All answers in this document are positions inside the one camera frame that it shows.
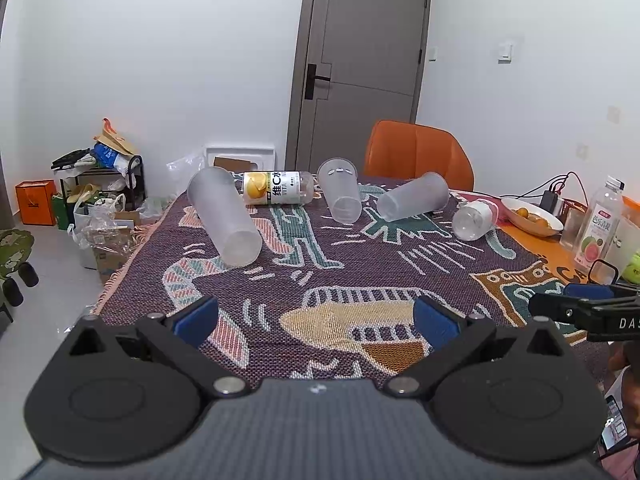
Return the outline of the tall frosted plastic cup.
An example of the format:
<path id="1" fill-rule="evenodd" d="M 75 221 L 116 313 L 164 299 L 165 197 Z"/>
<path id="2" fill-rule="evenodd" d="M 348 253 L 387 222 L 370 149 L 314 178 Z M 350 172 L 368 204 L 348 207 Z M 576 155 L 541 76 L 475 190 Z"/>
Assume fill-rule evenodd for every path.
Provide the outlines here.
<path id="1" fill-rule="evenodd" d="M 258 233 L 232 174 L 219 167 L 200 170 L 186 188 L 186 196 L 227 266 L 249 266 L 262 250 Z"/>

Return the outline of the frosted cup lying sideways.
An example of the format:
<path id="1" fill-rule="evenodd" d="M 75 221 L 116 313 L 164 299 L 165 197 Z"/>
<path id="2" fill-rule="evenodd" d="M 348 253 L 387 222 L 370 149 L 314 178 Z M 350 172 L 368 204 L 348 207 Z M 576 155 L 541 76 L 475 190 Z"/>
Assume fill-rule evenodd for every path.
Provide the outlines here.
<path id="1" fill-rule="evenodd" d="M 376 209 L 383 220 L 393 222 L 441 210 L 448 198 L 446 180 L 436 172 L 427 172 L 381 195 Z"/>

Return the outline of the frosted cup with markings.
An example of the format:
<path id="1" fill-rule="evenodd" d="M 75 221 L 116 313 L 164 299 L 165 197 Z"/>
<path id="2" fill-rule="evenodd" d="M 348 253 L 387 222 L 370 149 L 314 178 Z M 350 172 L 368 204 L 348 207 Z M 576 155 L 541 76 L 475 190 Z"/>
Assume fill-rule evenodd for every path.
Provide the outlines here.
<path id="1" fill-rule="evenodd" d="M 350 226 L 361 214 L 357 169 L 344 158 L 326 160 L 318 169 L 318 182 L 332 218 Z"/>

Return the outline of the pink label drink bottle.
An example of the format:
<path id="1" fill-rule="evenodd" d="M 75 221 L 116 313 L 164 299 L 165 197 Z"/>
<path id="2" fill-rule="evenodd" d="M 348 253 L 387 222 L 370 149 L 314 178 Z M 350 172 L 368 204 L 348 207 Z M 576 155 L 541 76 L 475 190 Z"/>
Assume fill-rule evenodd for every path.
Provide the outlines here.
<path id="1" fill-rule="evenodd" d="M 587 274 L 611 246 L 623 210 L 624 187 L 622 180 L 607 176 L 591 197 L 574 244 L 574 266 L 580 272 Z"/>

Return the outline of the clear glass tumbler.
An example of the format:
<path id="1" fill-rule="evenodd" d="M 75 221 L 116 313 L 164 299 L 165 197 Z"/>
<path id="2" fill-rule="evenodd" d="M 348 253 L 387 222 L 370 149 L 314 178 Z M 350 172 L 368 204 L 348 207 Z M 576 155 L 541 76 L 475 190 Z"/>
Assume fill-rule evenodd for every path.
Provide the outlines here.
<path id="1" fill-rule="evenodd" d="M 570 208 L 564 220 L 564 229 L 561 234 L 560 244 L 567 250 L 573 250 L 578 233 L 584 222 L 585 211 Z"/>

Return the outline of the white bowl of oranges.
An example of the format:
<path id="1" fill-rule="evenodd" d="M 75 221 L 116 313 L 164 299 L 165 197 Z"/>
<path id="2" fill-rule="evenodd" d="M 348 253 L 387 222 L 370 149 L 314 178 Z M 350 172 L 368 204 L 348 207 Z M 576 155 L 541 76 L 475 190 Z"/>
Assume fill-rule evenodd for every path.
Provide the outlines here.
<path id="1" fill-rule="evenodd" d="M 549 211 L 524 200 L 506 197 L 501 200 L 501 205 L 506 218 L 530 235 L 547 238 L 560 235 L 564 229 L 564 224 Z"/>

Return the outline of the smartphone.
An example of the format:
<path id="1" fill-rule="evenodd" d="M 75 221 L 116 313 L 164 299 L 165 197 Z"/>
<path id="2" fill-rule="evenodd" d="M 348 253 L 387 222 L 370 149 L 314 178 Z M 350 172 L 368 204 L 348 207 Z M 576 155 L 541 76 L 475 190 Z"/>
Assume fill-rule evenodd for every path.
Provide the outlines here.
<path id="1" fill-rule="evenodd" d="M 630 441 L 622 410 L 614 396 L 605 397 L 608 414 L 600 435 L 600 443 L 605 452 L 617 450 Z"/>

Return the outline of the patterned woven tablecloth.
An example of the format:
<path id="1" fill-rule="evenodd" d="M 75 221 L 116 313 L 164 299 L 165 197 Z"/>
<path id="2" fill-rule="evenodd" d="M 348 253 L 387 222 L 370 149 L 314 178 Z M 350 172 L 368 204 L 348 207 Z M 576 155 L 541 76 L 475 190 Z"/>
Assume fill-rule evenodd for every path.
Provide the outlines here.
<path id="1" fill-rule="evenodd" d="M 558 242 L 505 221 L 480 240 L 458 240 L 451 229 L 457 195 L 443 210 L 385 221 L 376 202 L 392 187 L 363 179 L 362 213 L 351 226 L 334 221 L 322 197 L 252 209 L 262 252 L 245 268 L 224 264 L 180 196 L 112 276 L 98 315 L 130 325 L 214 296 L 218 324 L 201 352 L 250 384 L 267 377 L 384 382 L 431 351 L 413 325 L 416 298 L 522 326 L 531 296 L 585 278 Z"/>

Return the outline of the cardboard box with plastic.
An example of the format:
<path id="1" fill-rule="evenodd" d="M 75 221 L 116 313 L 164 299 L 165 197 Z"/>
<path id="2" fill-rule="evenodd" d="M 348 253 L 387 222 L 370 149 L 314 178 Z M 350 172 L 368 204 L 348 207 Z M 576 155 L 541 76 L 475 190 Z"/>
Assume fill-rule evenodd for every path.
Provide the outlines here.
<path id="1" fill-rule="evenodd" d="M 143 234 L 137 211 L 105 207 L 76 211 L 67 232 L 79 247 L 81 265 L 96 270 L 103 285 L 125 265 Z"/>

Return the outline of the black shelf rack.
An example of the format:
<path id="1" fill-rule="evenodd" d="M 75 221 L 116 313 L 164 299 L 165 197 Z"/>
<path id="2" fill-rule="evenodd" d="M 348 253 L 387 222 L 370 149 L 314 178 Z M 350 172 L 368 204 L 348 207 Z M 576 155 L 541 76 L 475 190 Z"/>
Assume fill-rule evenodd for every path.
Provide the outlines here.
<path id="1" fill-rule="evenodd" d="M 65 206 L 70 206 L 70 196 L 88 184 L 96 186 L 107 195 L 124 194 L 126 209 L 134 210 L 146 199 L 144 163 L 140 155 L 122 156 L 119 167 L 105 167 L 93 156 L 93 151 L 76 150 L 51 164 L 54 180 L 60 185 Z"/>

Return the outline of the orange label drink bottle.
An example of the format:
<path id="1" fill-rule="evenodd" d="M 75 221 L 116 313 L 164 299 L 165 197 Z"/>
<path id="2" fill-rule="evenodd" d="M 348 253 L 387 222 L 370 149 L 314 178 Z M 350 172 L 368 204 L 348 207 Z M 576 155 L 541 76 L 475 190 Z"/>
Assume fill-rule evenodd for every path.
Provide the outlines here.
<path id="1" fill-rule="evenodd" d="M 314 177 L 307 171 L 244 172 L 239 186 L 247 205 L 306 205 L 314 199 Z"/>

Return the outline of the green camouflage stool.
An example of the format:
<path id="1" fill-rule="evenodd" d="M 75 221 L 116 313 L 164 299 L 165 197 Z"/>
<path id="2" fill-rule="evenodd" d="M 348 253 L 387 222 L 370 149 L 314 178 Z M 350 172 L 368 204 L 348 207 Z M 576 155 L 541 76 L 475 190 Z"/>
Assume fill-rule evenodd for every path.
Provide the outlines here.
<path id="1" fill-rule="evenodd" d="M 28 288 L 39 284 L 39 276 L 28 261 L 35 237 L 31 232 L 19 229 L 3 230 L 0 238 L 1 304 L 12 308 L 20 306 L 24 296 L 15 275 Z"/>

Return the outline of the orange chair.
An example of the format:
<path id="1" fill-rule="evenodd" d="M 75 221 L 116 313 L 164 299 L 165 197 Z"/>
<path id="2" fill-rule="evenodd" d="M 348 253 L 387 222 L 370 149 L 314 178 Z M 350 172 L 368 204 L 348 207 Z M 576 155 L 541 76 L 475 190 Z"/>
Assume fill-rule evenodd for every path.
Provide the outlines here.
<path id="1" fill-rule="evenodd" d="M 436 172 L 450 188 L 469 192 L 475 183 L 469 157 L 451 133 L 388 119 L 372 128 L 362 171 L 369 177 L 392 179 Z"/>

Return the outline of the orange gift bag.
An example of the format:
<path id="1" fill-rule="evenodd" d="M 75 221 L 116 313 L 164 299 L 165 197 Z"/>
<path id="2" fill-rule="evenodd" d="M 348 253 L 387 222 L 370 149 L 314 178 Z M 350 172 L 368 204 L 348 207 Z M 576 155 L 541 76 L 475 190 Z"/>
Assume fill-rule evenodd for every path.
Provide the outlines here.
<path id="1" fill-rule="evenodd" d="M 21 222 L 26 226 L 54 226 L 52 196 L 56 193 L 53 180 L 23 181 L 15 187 Z"/>

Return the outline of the grey door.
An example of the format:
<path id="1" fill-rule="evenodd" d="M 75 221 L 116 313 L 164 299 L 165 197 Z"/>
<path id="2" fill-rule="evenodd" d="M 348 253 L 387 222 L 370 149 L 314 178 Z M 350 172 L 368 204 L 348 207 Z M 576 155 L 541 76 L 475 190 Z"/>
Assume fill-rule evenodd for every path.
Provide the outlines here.
<path id="1" fill-rule="evenodd" d="M 414 122 L 431 0 L 303 0 L 284 166 L 314 171 L 333 157 L 361 167 L 381 119 Z M 304 99 L 306 70 L 331 78 Z"/>

